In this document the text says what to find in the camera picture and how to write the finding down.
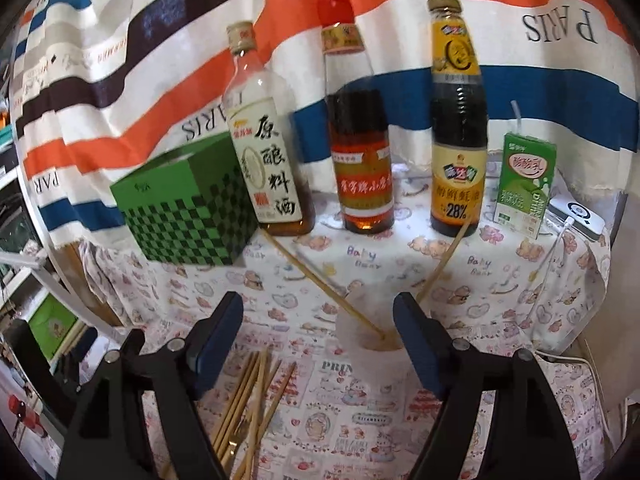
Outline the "green storage box on shelf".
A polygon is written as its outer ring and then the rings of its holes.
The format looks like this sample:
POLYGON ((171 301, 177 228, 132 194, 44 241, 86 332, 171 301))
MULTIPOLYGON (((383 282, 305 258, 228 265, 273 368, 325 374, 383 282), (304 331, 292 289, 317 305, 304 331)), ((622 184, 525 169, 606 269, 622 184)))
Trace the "green storage box on shelf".
POLYGON ((43 355, 52 360, 64 338, 77 322, 70 312, 55 297, 48 295, 29 318, 28 324, 43 355))

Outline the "printed bear tablecloth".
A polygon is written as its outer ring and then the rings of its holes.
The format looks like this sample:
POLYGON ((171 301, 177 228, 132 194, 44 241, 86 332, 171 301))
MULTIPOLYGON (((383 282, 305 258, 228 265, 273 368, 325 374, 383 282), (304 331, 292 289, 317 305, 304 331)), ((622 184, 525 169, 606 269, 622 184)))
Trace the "printed bear tablecloth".
MULTIPOLYGON (((397 177, 395 222, 375 235, 344 229, 334 196, 319 195, 314 230, 280 243, 341 295, 375 283, 417 292, 450 246, 430 222, 429 178, 397 177)), ((563 352, 600 306, 611 263, 610 238, 590 242, 544 219, 537 238, 494 221, 498 169, 486 181, 483 218, 462 240, 424 301, 454 336, 480 350, 563 352)), ((357 379, 335 333, 338 307, 262 236, 233 266, 146 260, 137 247, 78 248, 90 289, 122 324, 145 332, 146 348, 184 335, 225 292, 238 292, 244 322, 200 414, 213 429, 248 356, 268 348, 280 370, 296 369, 262 439, 261 479, 401 479, 409 473, 439 408, 416 376, 374 388, 357 379)))

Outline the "translucent white plastic cup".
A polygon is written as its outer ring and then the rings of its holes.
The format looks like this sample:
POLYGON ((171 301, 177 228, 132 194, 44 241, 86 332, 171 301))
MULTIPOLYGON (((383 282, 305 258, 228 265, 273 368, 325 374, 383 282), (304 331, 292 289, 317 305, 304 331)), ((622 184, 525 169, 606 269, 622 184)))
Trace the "translucent white plastic cup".
POLYGON ((390 283, 365 284, 350 292, 346 301, 376 327, 338 310, 335 333, 357 379, 374 388, 390 387, 416 376, 393 319, 393 302, 402 288, 390 283))

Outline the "green checkered box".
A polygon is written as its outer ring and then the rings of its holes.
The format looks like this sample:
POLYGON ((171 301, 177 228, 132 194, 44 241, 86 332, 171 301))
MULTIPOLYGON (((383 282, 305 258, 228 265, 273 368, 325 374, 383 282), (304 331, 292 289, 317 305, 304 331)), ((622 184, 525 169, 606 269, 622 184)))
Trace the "green checkered box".
POLYGON ((226 132, 149 160, 111 192, 150 261, 231 266, 257 229, 226 132))

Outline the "white power bank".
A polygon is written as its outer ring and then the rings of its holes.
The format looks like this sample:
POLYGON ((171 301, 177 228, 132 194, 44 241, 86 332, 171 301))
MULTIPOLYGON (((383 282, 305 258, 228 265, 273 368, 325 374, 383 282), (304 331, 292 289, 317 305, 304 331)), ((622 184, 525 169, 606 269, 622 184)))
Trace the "white power bank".
POLYGON ((572 219, 570 226, 590 242, 600 240, 605 221, 585 205, 565 195, 555 195, 548 203, 548 211, 562 222, 572 219))

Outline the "green milk drink carton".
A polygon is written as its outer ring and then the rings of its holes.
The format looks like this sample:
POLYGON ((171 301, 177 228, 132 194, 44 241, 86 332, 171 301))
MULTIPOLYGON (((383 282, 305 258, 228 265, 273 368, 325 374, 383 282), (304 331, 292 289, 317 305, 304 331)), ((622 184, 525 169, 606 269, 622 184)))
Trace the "green milk drink carton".
POLYGON ((515 130, 503 138, 502 164, 494 221, 537 238, 550 200, 556 145, 524 136, 518 102, 511 101, 515 130))

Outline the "dark oyster sauce bottle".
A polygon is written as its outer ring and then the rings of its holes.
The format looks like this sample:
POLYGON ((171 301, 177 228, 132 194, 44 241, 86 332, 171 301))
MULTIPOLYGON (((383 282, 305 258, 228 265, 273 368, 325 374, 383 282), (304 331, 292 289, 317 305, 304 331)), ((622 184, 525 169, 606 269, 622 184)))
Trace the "dark oyster sauce bottle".
POLYGON ((488 155, 482 73, 459 0, 428 0, 432 38, 432 227, 469 236, 480 223, 488 155))

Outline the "red cap oil bottle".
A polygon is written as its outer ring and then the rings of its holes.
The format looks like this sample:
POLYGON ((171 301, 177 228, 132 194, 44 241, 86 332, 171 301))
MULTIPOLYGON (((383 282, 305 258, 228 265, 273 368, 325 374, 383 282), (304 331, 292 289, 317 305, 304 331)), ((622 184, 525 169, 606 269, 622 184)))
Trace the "red cap oil bottle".
POLYGON ((381 93, 350 0, 318 0, 331 158, 350 232, 394 223, 390 138, 381 93))

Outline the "clear cooking wine bottle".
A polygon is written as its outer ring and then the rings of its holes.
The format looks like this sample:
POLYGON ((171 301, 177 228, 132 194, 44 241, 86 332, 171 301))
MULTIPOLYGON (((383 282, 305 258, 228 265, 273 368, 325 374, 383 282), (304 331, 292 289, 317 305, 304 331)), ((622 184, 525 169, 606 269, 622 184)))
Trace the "clear cooking wine bottle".
POLYGON ((234 74, 222 107, 260 227, 272 236, 302 236, 316 213, 292 114, 286 80, 265 66, 249 21, 227 27, 234 74))

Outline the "striped Paris cloth backdrop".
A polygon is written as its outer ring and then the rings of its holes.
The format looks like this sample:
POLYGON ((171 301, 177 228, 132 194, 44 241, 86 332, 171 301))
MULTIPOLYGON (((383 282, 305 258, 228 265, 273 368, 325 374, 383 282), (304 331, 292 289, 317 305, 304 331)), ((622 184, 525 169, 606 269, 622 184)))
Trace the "striped Paris cloth backdrop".
MULTIPOLYGON (((605 0, 460 0, 487 92, 489 145, 524 118, 553 142, 573 193, 601 207, 638 179, 639 55, 605 0)), ((318 0, 32 0, 10 82, 16 148, 56 247, 117 248, 112 184, 226 128, 226 29, 254 24, 260 57, 294 94, 311 185, 332 188, 318 0)), ((427 0, 352 0, 396 157, 431 166, 427 0)))

